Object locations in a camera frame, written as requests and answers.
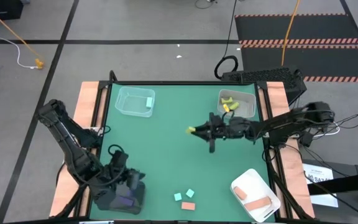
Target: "foam block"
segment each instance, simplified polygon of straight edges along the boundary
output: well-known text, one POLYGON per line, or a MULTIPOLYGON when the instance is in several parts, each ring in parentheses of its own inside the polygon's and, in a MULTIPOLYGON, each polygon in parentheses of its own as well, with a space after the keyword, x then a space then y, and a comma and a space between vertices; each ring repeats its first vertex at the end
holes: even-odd
POLYGON ((186 192, 186 195, 189 196, 189 198, 191 198, 194 195, 194 191, 191 189, 188 189, 186 192))
POLYGON ((176 202, 181 200, 181 193, 174 194, 173 196, 175 197, 176 202))
POLYGON ((237 197, 241 200, 245 200, 247 197, 247 194, 241 190, 239 187, 234 188, 234 193, 236 193, 237 197))
POLYGON ((251 210, 254 210, 257 208, 262 208, 263 206, 271 205, 271 204, 272 204, 272 201, 270 200, 270 198, 264 197, 264 198, 258 199, 256 201, 246 203, 244 206, 246 207, 246 209, 248 211, 251 211, 251 210))
POLYGON ((153 104, 153 98, 151 97, 147 97, 147 101, 146 101, 146 107, 147 108, 151 108, 153 104))
POLYGON ((181 209, 194 211, 194 210, 196 210, 196 204, 190 203, 190 202, 182 202, 181 209))

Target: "floor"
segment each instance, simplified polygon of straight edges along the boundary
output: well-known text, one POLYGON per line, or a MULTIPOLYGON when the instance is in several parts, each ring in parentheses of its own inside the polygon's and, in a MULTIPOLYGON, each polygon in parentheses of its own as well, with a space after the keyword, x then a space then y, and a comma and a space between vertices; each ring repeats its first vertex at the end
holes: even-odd
MULTIPOLYGON (((133 41, 60 45, 63 47, 60 56, 56 54, 59 40, 77 0, 30 0, 21 19, 7 21, 24 39, 48 41, 33 45, 45 58, 43 70, 19 67, 15 47, 0 44, 0 205, 17 158, 29 144, 22 172, 13 178, 18 181, 11 189, 13 196, 6 204, 9 204, 6 215, 0 218, 18 222, 48 217, 63 154, 46 128, 31 124, 37 103, 44 103, 43 97, 45 101, 52 98, 64 101, 73 115, 81 82, 105 80, 111 69, 120 80, 216 80, 213 69, 223 56, 225 45, 203 40, 224 43, 234 1, 218 1, 203 10, 195 8, 194 1, 79 0, 67 40, 133 41), (173 41, 163 44, 147 41, 166 39, 173 41), (201 41, 183 44, 184 40, 201 41), (51 66, 53 58, 58 59, 56 67, 51 66), (31 141, 24 141, 26 136, 31 141)), ((358 26, 358 0, 346 2, 358 26)), ((291 13, 295 3, 296 0, 245 0, 238 2, 236 14, 291 13)), ((344 10, 340 0, 302 0, 298 12, 344 10)), ((0 36, 13 39, 2 25, 0 36)), ((237 39, 235 29, 231 39, 237 39)), ((238 47, 229 45, 228 54, 240 57, 238 47)), ((21 62, 33 65, 34 56, 23 45, 20 48, 21 62)), ((221 70, 231 66, 225 64, 221 70)), ((358 113, 358 83, 306 83, 306 86, 308 91, 301 97, 300 105, 325 101, 336 112, 337 119, 358 113)), ((349 126, 357 123, 358 118, 350 121, 349 126)), ((321 138, 311 149, 325 161, 358 164, 358 128, 321 138)))

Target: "black mat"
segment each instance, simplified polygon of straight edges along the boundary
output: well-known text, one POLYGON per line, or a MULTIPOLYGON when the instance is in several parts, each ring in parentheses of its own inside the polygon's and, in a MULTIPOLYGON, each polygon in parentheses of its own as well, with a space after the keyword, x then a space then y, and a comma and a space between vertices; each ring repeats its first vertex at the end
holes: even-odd
MULTIPOLYGON (((284 39, 290 19, 290 15, 236 16, 239 40, 284 39)), ((305 39, 305 42, 307 39, 330 39, 325 44, 354 44, 358 42, 358 31, 345 14, 300 14, 294 18, 288 39, 305 39)))
MULTIPOLYGON (((285 51, 284 66, 296 65, 302 71, 305 81, 358 82, 358 48, 289 47, 285 51)), ((280 66, 282 46, 248 46, 242 48, 241 53, 244 70, 263 70, 280 66)))

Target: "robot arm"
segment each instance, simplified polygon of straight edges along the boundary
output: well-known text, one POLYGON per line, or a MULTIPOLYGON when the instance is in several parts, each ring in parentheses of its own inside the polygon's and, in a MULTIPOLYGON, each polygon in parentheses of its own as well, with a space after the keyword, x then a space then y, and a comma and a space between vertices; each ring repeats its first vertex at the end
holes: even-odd
POLYGON ((58 100, 51 100, 39 109, 37 119, 48 127, 59 143, 67 170, 80 185, 80 190, 89 185, 99 209, 133 214, 140 212, 145 191, 145 185, 140 180, 145 174, 126 167, 129 156, 120 146, 110 146, 120 150, 111 153, 109 148, 112 156, 110 163, 102 165, 94 154, 84 149, 101 147, 101 137, 95 131, 82 129, 76 124, 68 116, 63 102, 58 100))
POLYGON ((302 108, 276 116, 265 121, 250 121, 241 117, 230 118, 229 124, 213 113, 209 121, 201 126, 190 128, 192 135, 209 142, 209 152, 215 151, 215 139, 246 138, 251 141, 261 138, 268 133, 270 145, 278 147, 294 134, 299 134, 306 128, 326 128, 334 121, 334 113, 328 104, 323 102, 309 103, 302 108))

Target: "green table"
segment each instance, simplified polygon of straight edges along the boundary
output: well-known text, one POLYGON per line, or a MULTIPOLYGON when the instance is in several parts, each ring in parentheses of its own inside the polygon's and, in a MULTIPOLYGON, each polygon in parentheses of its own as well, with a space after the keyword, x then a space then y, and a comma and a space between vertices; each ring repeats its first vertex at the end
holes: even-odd
MULTIPOLYGON (((231 182, 246 170, 255 169, 269 182, 261 154, 263 143, 246 139, 217 140, 216 151, 202 139, 185 133, 188 126, 208 120, 217 113, 221 89, 255 94, 251 85, 142 85, 155 91, 153 115, 149 118, 121 114, 114 105, 121 85, 113 84, 100 160, 110 161, 108 147, 118 144, 129 158, 127 166, 146 173, 144 207, 138 215, 102 211, 92 203, 91 219, 253 221, 230 191, 231 182), (185 195, 195 191, 193 198, 185 195), (184 202, 194 202, 195 211, 181 209, 173 195, 181 193, 184 202)), ((258 111, 252 118, 259 121, 258 111)), ((274 216, 266 222, 274 222, 274 216)))

